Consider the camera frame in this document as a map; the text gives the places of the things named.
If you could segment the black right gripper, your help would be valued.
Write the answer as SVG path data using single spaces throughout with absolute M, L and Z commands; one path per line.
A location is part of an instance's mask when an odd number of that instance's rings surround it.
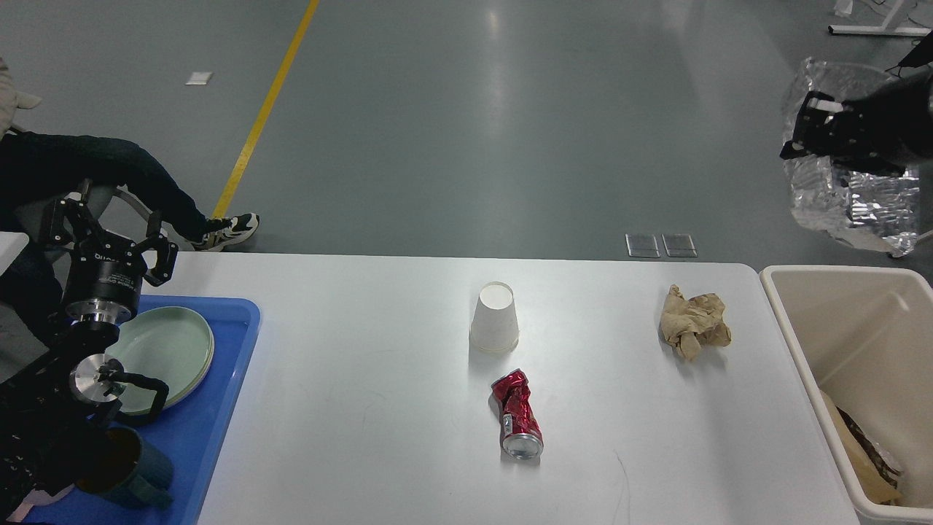
M 849 171 L 900 177 L 907 162 L 900 159 L 899 131 L 900 125 L 880 104 L 866 98 L 838 101 L 810 90 L 779 158 L 829 156 Z

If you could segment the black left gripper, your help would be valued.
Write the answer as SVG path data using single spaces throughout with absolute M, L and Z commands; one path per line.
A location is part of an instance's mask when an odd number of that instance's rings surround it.
M 133 319 L 142 281 L 163 286 L 176 267 L 178 246 L 161 230 L 160 210 L 149 214 L 146 236 L 135 246 L 79 246 L 87 239 L 102 238 L 104 227 L 99 219 L 109 203 L 110 186 L 85 179 L 77 189 L 53 198 L 43 208 L 38 243 L 70 252 L 61 309 L 77 322 L 120 325 Z

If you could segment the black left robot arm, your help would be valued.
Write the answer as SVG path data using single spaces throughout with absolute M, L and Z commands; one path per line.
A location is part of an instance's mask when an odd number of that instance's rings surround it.
M 38 240 L 68 252 L 71 264 L 60 312 L 71 325 L 42 356 L 2 384 L 2 518 L 40 489 L 56 495 L 98 466 L 110 444 L 107 427 L 157 421 L 166 382 L 131 373 L 106 350 L 120 325 L 136 318 L 143 283 L 172 278 L 178 246 L 150 211 L 113 185 L 147 221 L 140 241 L 98 222 L 98 189 L 85 179 L 76 192 L 49 202 Z

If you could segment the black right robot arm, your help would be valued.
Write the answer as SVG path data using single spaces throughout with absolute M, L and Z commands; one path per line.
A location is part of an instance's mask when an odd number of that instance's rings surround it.
M 827 157 L 847 171 L 900 177 L 931 160 L 931 73 L 887 82 L 861 98 L 810 90 L 793 124 L 782 160 Z

